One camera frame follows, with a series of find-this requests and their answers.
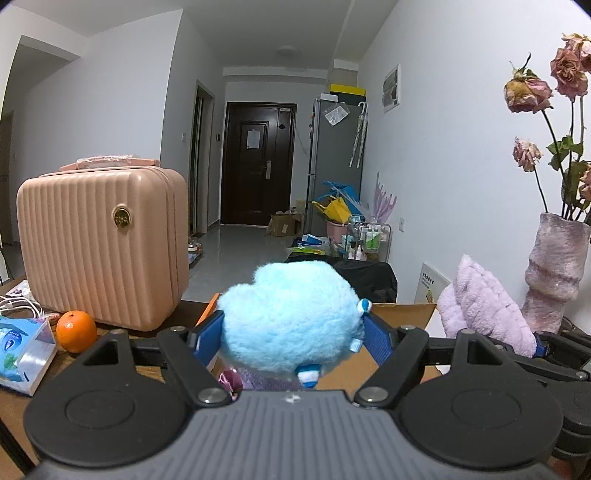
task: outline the pink vase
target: pink vase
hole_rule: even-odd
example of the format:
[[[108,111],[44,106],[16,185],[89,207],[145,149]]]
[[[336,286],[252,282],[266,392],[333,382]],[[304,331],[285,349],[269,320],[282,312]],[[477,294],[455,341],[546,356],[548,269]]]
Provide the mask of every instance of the pink vase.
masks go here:
[[[540,228],[525,270],[530,286],[521,313],[530,329],[558,332],[566,303],[579,293],[591,227],[553,213],[540,215]]]

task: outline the metal screw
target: metal screw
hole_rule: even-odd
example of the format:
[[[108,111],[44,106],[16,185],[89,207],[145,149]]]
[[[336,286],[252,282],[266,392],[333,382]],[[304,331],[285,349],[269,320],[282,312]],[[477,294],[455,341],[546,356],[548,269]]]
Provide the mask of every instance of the metal screw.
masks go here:
[[[388,391],[382,387],[366,387],[359,391],[359,397],[366,402],[380,402],[388,398]]]
[[[199,392],[197,398],[203,403],[215,404],[226,400],[227,394],[222,388],[205,388]]]

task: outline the ceiling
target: ceiling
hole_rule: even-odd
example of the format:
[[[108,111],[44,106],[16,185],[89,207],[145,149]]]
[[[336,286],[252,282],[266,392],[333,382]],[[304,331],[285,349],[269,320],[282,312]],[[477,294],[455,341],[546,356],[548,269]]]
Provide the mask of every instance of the ceiling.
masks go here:
[[[50,72],[47,75],[49,76],[67,63],[67,60],[50,53],[19,44],[14,54],[10,75],[21,77],[31,73],[32,70],[41,70],[43,72]]]
[[[15,0],[91,36],[179,8],[223,66],[326,69],[334,58],[359,62],[397,0]],[[299,54],[277,54],[284,46]]]
[[[20,98],[24,92],[39,84],[68,63],[69,60],[56,57],[51,53],[19,44],[14,54],[8,77],[4,96],[5,101],[2,104],[3,113],[6,109],[14,107],[13,101],[16,98]]]

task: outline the ceiling light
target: ceiling light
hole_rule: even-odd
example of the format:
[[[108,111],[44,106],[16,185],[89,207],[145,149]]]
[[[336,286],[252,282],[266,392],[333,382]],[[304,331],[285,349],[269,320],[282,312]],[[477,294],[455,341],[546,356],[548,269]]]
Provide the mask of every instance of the ceiling light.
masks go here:
[[[277,55],[280,57],[285,57],[287,59],[291,59],[293,57],[297,57],[300,54],[300,51],[292,46],[285,46],[277,49]]]

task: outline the orange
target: orange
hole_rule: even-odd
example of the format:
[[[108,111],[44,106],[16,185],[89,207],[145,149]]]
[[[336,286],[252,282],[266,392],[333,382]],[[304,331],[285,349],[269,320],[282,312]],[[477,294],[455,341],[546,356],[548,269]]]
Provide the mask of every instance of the orange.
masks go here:
[[[96,324],[90,315],[72,310],[61,316],[56,326],[57,341],[70,353],[82,353],[96,342]]]

